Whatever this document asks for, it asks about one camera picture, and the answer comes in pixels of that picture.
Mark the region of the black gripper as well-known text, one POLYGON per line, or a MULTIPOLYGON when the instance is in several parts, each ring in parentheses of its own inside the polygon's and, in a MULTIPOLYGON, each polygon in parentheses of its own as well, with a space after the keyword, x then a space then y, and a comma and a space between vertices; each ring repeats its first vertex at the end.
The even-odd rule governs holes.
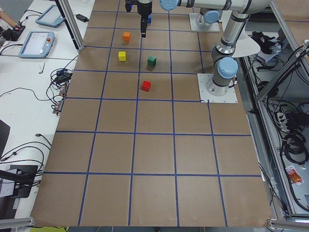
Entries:
POLYGON ((138 14, 141 15, 140 32, 143 38, 146 37, 148 26, 148 15, 152 13, 152 0, 137 0, 138 14))

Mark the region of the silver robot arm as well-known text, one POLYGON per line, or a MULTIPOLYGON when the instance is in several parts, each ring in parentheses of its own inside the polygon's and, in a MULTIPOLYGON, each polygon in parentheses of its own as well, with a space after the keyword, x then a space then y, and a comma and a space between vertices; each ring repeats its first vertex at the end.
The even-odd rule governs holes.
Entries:
POLYGON ((207 91, 213 96, 223 96, 229 88, 229 83, 236 76, 238 63, 232 58, 237 41, 251 14, 257 13, 267 6, 268 0, 161 0, 162 9, 171 11, 176 7, 205 8, 213 10, 231 10, 221 40, 211 52, 214 64, 212 80, 207 83, 207 91))
POLYGON ((200 28, 209 28, 220 19, 220 12, 218 10, 200 8, 199 15, 196 19, 196 24, 200 28))

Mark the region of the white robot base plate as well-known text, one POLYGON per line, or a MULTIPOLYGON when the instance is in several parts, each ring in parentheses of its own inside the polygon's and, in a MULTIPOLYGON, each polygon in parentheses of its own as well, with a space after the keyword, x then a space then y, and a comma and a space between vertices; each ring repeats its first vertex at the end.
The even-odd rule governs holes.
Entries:
POLYGON ((197 82, 200 101, 203 103, 238 103, 233 81, 219 87, 212 81, 212 73, 198 73, 197 82))

